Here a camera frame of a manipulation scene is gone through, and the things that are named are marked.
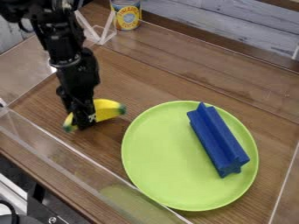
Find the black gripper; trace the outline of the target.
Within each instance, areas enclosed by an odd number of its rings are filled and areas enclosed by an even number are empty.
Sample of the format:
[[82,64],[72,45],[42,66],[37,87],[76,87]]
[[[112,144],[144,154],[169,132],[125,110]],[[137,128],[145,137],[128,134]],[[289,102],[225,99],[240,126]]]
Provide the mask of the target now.
[[100,78],[99,62],[93,52],[82,48],[78,63],[60,68],[56,75],[60,81],[56,95],[60,97],[66,113],[73,114],[74,124],[80,130],[84,130],[96,122],[96,110],[90,99]]

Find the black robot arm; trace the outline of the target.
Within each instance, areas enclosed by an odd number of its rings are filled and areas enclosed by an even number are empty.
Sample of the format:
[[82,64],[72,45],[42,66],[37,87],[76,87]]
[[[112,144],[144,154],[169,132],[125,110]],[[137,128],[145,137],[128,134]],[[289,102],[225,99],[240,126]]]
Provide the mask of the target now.
[[74,11],[89,0],[0,0],[0,16],[9,23],[28,19],[49,64],[56,68],[60,85],[56,95],[68,114],[69,124],[84,130],[96,123],[93,90],[100,83],[99,62],[84,46],[84,29]]

